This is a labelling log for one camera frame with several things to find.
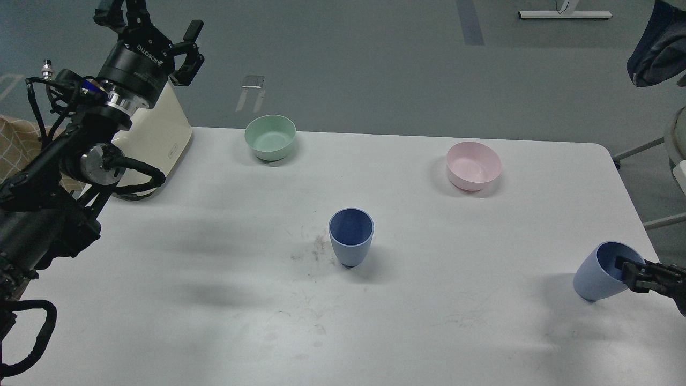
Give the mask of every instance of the dark bag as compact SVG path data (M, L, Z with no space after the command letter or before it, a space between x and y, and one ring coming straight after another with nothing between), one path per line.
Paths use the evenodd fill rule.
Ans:
M656 0L626 70L636 87L658 84L686 70L686 12Z

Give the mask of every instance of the gray floor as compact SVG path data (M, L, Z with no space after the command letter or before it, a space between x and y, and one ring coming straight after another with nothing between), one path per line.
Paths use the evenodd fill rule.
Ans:
M9 74L38 75L43 58L98 72L115 34L92 21L97 1L67 3L0 2L0 112L32 118ZM278 113L305 131L594 142L616 153L662 136L685 104L677 78L638 89L626 73L652 4L580 2L611 11L609 21L517 16L554 10L553 0L149 0L148 9L173 41L190 19L205 22L205 65L176 89L194 126ZM265 76L264 99L251 91L237 111L251 74ZM643 220L686 212L662 146L626 159L620 174ZM685 231L648 232L663 262L686 265Z

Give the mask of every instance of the pink bowl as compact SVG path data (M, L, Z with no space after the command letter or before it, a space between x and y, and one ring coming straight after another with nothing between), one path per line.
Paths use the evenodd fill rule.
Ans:
M460 142L448 150L445 157L448 179L463 190L484 189L502 169L498 154L477 142Z

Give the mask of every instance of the robotic arm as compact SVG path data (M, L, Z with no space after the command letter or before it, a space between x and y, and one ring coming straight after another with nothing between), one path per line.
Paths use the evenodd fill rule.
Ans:
M14 365L0 364L0 379L28 370L47 347L57 312L45 300L20 300L26 286L58 256L76 257L100 237L97 216L113 193L142 192L162 185L165 175L124 156L112 145L119 130L131 127L138 108L152 108L169 78L188 86L204 62L195 41L203 22L191 22L181 43L172 42L150 22L144 0L102 0L97 24L117 33L117 43L97 77L63 69L53 79L49 60L42 78L27 78L29 103L41 133L39 156L0 185L0 342L14 325L15 312L41 308L47 318L32 352ZM174 57L185 54L175 68ZM34 83L45 84L59 117L47 132L36 103ZM64 132L53 138L69 118ZM150 177L140 185L117 186L126 169ZM60 187L61 173L89 184L79 197Z
M681 314L686 317L686 269L649 261L641 264L622 257L617 258L615 267L622 270L622 282L630 290L638 293L653 290L662 296L671 297Z

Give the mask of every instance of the blue cup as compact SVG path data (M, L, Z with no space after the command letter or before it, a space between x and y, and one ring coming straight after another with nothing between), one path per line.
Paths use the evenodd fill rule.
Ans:
M372 244L374 222L361 209L346 208L336 212L329 221L331 246L338 261L352 268L364 260Z
M629 246L608 241L597 248L581 264L572 284L579 296L589 301L616 295L628 287L622 282L622 270L615 268L618 257L645 264L645 260Z

